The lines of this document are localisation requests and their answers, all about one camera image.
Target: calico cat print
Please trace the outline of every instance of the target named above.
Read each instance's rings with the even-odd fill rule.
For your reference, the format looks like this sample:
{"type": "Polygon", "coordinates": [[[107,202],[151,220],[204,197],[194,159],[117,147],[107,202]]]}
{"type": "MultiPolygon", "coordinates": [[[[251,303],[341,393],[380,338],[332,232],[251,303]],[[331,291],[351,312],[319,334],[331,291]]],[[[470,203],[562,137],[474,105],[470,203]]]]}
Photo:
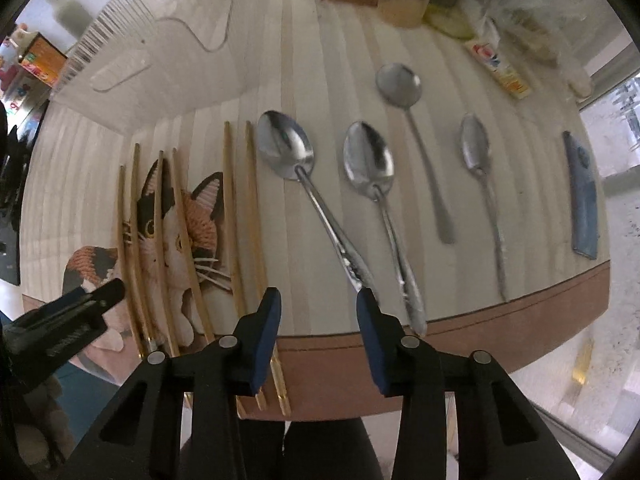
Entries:
{"type": "MultiPolygon", "coordinates": [[[[166,334],[166,323],[162,309],[158,276],[156,273],[156,251],[154,245],[154,200],[157,190],[156,161],[150,168],[142,188],[142,196],[138,200],[138,225],[134,230],[140,244],[140,264],[145,281],[145,290],[152,315],[159,334],[166,334]]],[[[202,324],[194,308],[185,308],[190,292],[187,267],[182,254],[178,218],[174,202],[174,191],[170,185],[168,170],[162,172],[162,227],[164,237],[164,261],[169,289],[171,311],[177,329],[178,344],[189,346],[193,342],[194,332],[202,333],[202,324]]],[[[224,240],[224,208],[222,197],[222,173],[217,172],[205,178],[196,189],[189,193],[182,191],[184,214],[187,231],[191,241],[193,260],[196,271],[204,289],[214,286],[231,294],[228,270],[223,266],[224,240]]],[[[125,233],[131,236],[129,224],[125,225],[125,233]]],[[[63,294],[82,286],[87,291],[94,290],[101,284],[119,278],[121,269],[118,263],[117,250],[102,247],[85,246],[78,249],[69,259],[63,278],[63,294]]],[[[79,356],[80,364],[92,373],[119,383],[119,378],[110,376],[108,370],[100,366],[100,359],[95,359],[96,349],[102,351],[121,351],[127,340],[130,340],[129,318],[126,304],[119,303],[105,314],[108,330],[87,347],[79,356]]]]}

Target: chopstick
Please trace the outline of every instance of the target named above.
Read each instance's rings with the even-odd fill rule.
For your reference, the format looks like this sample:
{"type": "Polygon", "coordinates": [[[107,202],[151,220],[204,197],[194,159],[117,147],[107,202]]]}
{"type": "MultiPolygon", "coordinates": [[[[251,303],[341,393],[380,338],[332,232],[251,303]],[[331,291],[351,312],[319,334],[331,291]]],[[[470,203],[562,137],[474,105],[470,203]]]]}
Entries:
{"type": "MultiPolygon", "coordinates": [[[[226,246],[229,252],[229,273],[231,274],[231,289],[233,291],[234,306],[238,317],[246,314],[246,300],[244,288],[242,288],[242,274],[240,271],[240,259],[238,257],[238,234],[236,226],[236,200],[234,194],[234,155],[233,139],[231,136],[231,123],[225,121],[225,137],[223,149],[222,186],[223,201],[225,205],[225,231],[226,246]]],[[[261,411],[267,408],[267,400],[262,388],[256,394],[255,400],[261,411]]]]}
{"type": "Polygon", "coordinates": [[[131,335],[133,342],[138,350],[140,359],[145,357],[145,347],[142,344],[140,338],[140,331],[138,329],[138,316],[136,314],[136,306],[133,303],[131,278],[129,276],[129,267],[127,267],[127,256],[124,249],[124,230],[122,228],[124,222],[124,179],[125,168],[120,166],[118,172],[118,198],[116,202],[116,237],[118,239],[118,261],[120,262],[120,273],[122,275],[122,281],[124,282],[125,302],[127,303],[127,313],[129,314],[129,326],[131,328],[131,335]]]}
{"type": "Polygon", "coordinates": [[[174,316],[169,302],[169,290],[166,284],[166,272],[164,269],[164,238],[162,237],[162,162],[164,153],[158,155],[156,166],[156,193],[154,195],[154,244],[156,246],[156,273],[160,285],[160,298],[166,321],[167,343],[171,357],[180,355],[177,336],[175,334],[174,316]]]}
{"type": "Polygon", "coordinates": [[[134,291],[138,295],[140,305],[140,321],[145,335],[148,350],[153,352],[158,349],[156,332],[151,319],[149,304],[146,299],[144,280],[142,279],[142,264],[140,263],[140,242],[138,240],[138,167],[140,165],[140,145],[136,143],[133,149],[133,162],[131,164],[130,183],[130,230],[131,230],[131,254],[133,256],[133,283],[134,291]]]}
{"type": "MultiPolygon", "coordinates": [[[[262,228],[260,227],[260,207],[258,205],[258,177],[256,170],[256,155],[254,143],[254,129],[250,121],[246,122],[244,136],[246,138],[247,158],[247,217],[249,224],[249,239],[254,261],[255,288],[258,298],[261,298],[267,289],[267,271],[264,263],[264,251],[262,248],[262,228]]],[[[284,372],[278,355],[278,342],[273,347],[271,356],[271,375],[278,394],[280,412],[284,416],[291,415],[291,405],[287,395],[287,386],[284,380],[284,372]]]]}
{"type": "Polygon", "coordinates": [[[193,255],[191,254],[191,241],[189,239],[187,221],[184,215],[184,204],[182,202],[182,184],[180,182],[180,164],[178,161],[178,150],[176,150],[175,148],[172,150],[172,163],[169,165],[169,172],[171,173],[171,185],[174,188],[174,202],[175,210],[178,216],[178,228],[180,229],[180,244],[182,245],[182,256],[184,257],[184,263],[187,266],[191,294],[193,295],[193,301],[196,304],[198,316],[200,316],[200,321],[202,322],[205,340],[207,341],[207,343],[211,343],[216,339],[216,336],[214,334],[211,319],[209,317],[209,311],[204,304],[204,298],[202,297],[202,291],[200,290],[200,282],[196,273],[196,267],[193,263],[193,255]]]}

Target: silver screw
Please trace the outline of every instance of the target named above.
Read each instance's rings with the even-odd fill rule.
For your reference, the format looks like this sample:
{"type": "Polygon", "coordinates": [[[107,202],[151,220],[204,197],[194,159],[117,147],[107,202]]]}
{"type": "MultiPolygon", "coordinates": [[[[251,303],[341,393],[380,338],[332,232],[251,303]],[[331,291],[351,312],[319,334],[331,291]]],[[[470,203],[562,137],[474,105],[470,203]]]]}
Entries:
{"type": "Polygon", "coordinates": [[[418,348],[420,340],[412,335],[406,335],[400,340],[400,344],[405,348],[418,348]]]}
{"type": "Polygon", "coordinates": [[[233,348],[238,344],[238,338],[234,335],[225,335],[218,341],[220,348],[233,348]]]}
{"type": "Polygon", "coordinates": [[[164,353],[161,351],[151,352],[149,357],[146,358],[146,361],[150,365],[159,365],[162,361],[164,361],[164,353]]]}
{"type": "Polygon", "coordinates": [[[491,354],[484,350],[478,350],[477,352],[474,352],[474,361],[481,365],[487,365],[491,362],[491,354]]]}

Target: metal spoon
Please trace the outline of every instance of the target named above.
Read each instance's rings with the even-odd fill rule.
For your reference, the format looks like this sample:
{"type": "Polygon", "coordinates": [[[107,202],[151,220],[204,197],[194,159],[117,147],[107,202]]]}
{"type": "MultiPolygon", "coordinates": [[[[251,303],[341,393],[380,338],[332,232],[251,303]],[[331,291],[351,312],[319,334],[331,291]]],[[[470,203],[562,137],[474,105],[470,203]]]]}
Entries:
{"type": "Polygon", "coordinates": [[[415,142],[418,144],[418,150],[422,157],[422,163],[427,173],[429,187],[431,189],[431,201],[433,202],[433,210],[436,217],[436,228],[438,237],[444,244],[452,244],[456,241],[456,235],[453,228],[451,215],[444,203],[440,187],[436,179],[436,173],[427,154],[427,148],[415,124],[414,115],[411,113],[411,107],[415,105],[422,97],[422,83],[420,78],[413,70],[401,63],[390,63],[383,66],[376,73],[376,86],[380,95],[384,100],[396,108],[402,108],[409,122],[415,142]]]}
{"type": "Polygon", "coordinates": [[[494,230],[495,268],[498,273],[498,290],[503,301],[507,301],[507,285],[504,273],[504,239],[498,225],[498,209],[494,188],[489,180],[491,170],[491,158],[489,152],[489,138],[484,124],[473,114],[467,114],[462,119],[460,126],[460,143],[462,156],[465,159],[466,168],[475,176],[482,185],[484,203],[494,230]]]}
{"type": "Polygon", "coordinates": [[[375,295],[373,275],[367,264],[309,179],[314,168],[314,149],[305,131],[291,117],[270,110],[258,120],[256,140],[261,157],[276,174],[287,180],[297,180],[304,187],[356,292],[366,286],[375,295]]]}
{"type": "Polygon", "coordinates": [[[396,267],[402,302],[411,328],[420,336],[427,333],[427,316],[415,281],[414,272],[404,254],[386,204],[386,194],[394,180],[394,161],[385,139],[367,123],[353,123],[344,139],[344,170],[358,193],[378,204],[396,267]]]}

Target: cat's eye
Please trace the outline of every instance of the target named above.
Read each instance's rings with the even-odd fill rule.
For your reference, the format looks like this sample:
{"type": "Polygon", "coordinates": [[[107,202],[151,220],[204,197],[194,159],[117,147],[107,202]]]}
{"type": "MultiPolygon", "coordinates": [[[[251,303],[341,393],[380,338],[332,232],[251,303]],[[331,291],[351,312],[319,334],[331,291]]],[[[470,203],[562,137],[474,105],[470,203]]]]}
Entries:
{"type": "Polygon", "coordinates": [[[145,237],[153,238],[154,237],[154,232],[155,232],[154,221],[153,220],[149,220],[145,224],[145,237]]]}

